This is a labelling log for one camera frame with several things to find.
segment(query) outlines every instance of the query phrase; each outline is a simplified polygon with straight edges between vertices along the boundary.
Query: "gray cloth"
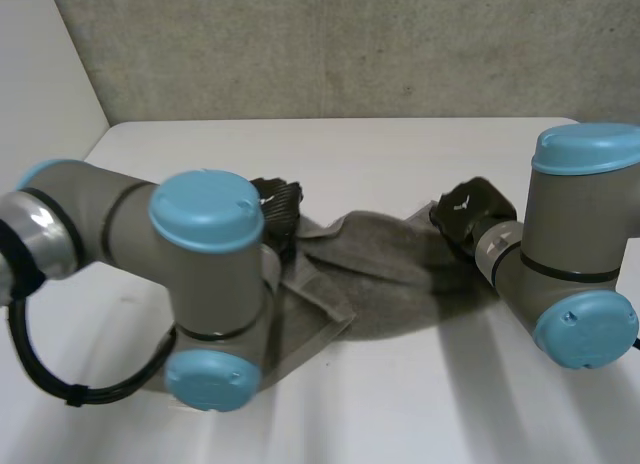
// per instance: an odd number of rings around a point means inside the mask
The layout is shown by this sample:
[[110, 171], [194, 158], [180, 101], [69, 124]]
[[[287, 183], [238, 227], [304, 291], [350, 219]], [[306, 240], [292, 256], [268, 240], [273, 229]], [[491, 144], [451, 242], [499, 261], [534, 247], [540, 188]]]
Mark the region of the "gray cloth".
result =
[[456, 258], [428, 218], [355, 211], [324, 228], [302, 218], [283, 271], [263, 387], [336, 338], [398, 336], [495, 299], [472, 263]]

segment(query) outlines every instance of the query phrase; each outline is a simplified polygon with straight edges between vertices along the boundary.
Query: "silver metal joint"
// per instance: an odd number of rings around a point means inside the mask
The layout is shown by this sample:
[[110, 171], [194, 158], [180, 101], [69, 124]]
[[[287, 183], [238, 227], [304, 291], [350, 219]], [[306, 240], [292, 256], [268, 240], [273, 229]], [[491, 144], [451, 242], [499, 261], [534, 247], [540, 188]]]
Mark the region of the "silver metal joint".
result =
[[[16, 191], [0, 198], [0, 219], [20, 236], [38, 269], [48, 279], [64, 279], [77, 268], [73, 241], [64, 224], [40, 200]], [[11, 270], [0, 256], [0, 301], [13, 286]]]
[[476, 246], [476, 265], [484, 277], [491, 282], [493, 267], [509, 248], [522, 240], [523, 224], [518, 221], [505, 221], [496, 224], [478, 240]]

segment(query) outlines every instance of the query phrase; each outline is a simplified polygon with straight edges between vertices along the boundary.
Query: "black band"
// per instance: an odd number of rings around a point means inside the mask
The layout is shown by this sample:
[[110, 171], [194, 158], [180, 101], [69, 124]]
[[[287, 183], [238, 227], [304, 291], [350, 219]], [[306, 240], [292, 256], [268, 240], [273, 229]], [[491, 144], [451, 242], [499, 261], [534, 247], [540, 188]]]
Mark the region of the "black band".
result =
[[0, 220], [0, 254], [7, 261], [13, 274], [13, 299], [25, 299], [36, 292], [47, 279], [38, 269], [29, 248], [16, 231], [3, 220]]
[[218, 332], [216, 332], [215, 334], [200, 334], [199, 332], [190, 331], [189, 329], [182, 327], [178, 323], [176, 323], [176, 327], [180, 330], [180, 332], [182, 332], [185, 336], [190, 337], [191, 339], [197, 339], [199, 341], [207, 341], [207, 342], [224, 341], [226, 339], [233, 339], [234, 337], [238, 337], [239, 335], [244, 334], [253, 326], [255, 326], [266, 308], [267, 308], [267, 304], [263, 300], [263, 304], [260, 307], [258, 314], [256, 314], [256, 317], [251, 319], [251, 321], [249, 321], [249, 323], [246, 326], [240, 327], [238, 329], [234, 329], [233, 331], [225, 332], [224, 334], [218, 333]]
[[491, 285], [493, 287], [496, 287], [496, 275], [498, 274], [498, 266], [500, 266], [502, 260], [507, 257], [511, 251], [513, 251], [514, 249], [519, 249], [521, 243], [522, 241], [518, 241], [511, 244], [502, 252], [502, 254], [498, 256], [496, 261], [493, 263], [493, 267], [491, 268]]
[[69, 386], [65, 404], [71, 407], [82, 407], [87, 399], [88, 393], [89, 386], [83, 386], [82, 384], [74, 384], [72, 386]]
[[104, 220], [102, 231], [100, 232], [100, 247], [102, 248], [104, 260], [107, 264], [110, 264], [113, 267], [118, 267], [118, 265], [115, 263], [115, 260], [113, 259], [113, 253], [111, 252], [111, 246], [109, 245], [109, 234], [111, 233], [111, 224], [113, 224], [113, 219], [116, 217], [116, 212], [118, 212], [118, 209], [127, 197], [133, 194], [134, 191], [148, 185], [151, 185], [151, 183], [147, 181], [141, 181], [136, 182], [135, 184], [132, 184], [129, 187], [123, 189], [122, 192], [120, 192], [120, 195], [111, 205], [109, 212], [107, 212], [107, 217]]
[[536, 271], [543, 276], [558, 279], [560, 281], [580, 282], [582, 284], [597, 284], [600, 282], [609, 282], [617, 279], [620, 275], [620, 268], [614, 269], [608, 272], [571, 272], [561, 271], [560, 269], [554, 269], [553, 267], [545, 266], [539, 262], [534, 261], [528, 257], [524, 252], [520, 252], [520, 259], [522, 263], [532, 271]]
[[84, 244], [82, 243], [82, 238], [80, 237], [80, 233], [76, 228], [76, 225], [73, 223], [71, 218], [67, 215], [66, 212], [62, 209], [62, 206], [58, 204], [58, 202], [53, 199], [48, 194], [42, 192], [40, 189], [35, 189], [33, 187], [27, 187], [25, 189], [20, 189], [20, 192], [24, 192], [29, 194], [30, 196], [35, 197], [39, 201], [41, 201], [45, 206], [51, 209], [51, 212], [55, 214], [55, 216], [60, 220], [62, 225], [67, 230], [67, 234], [71, 238], [71, 243], [73, 244], [73, 251], [76, 255], [76, 271], [79, 271], [84, 266], [88, 264], [87, 262], [87, 253], [84, 250]]

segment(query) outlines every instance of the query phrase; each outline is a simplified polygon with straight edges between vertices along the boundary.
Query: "gray wall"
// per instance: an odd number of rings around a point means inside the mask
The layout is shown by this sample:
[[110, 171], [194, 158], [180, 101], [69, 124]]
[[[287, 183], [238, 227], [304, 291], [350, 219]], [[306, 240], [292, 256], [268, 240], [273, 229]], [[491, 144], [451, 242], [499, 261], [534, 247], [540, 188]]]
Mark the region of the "gray wall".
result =
[[56, 0], [112, 124], [640, 122], [640, 0]]

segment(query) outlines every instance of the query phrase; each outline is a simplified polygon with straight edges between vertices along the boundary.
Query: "gray robot arm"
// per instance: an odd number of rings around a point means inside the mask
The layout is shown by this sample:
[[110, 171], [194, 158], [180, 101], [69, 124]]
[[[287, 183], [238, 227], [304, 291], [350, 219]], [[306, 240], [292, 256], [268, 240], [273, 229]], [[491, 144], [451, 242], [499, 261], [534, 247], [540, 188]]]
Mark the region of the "gray robot arm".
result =
[[0, 200], [0, 225], [5, 304], [22, 284], [21, 246], [41, 279], [94, 261], [115, 266], [169, 292], [177, 341], [167, 390], [221, 411], [257, 391], [280, 262], [261, 244], [264, 217], [250, 182], [203, 170], [156, 185], [81, 161], [47, 162]]
[[639, 163], [638, 127], [552, 128], [538, 139], [523, 223], [482, 179], [444, 195], [432, 215], [563, 367], [602, 367], [636, 340], [638, 317], [615, 289], [640, 230]]

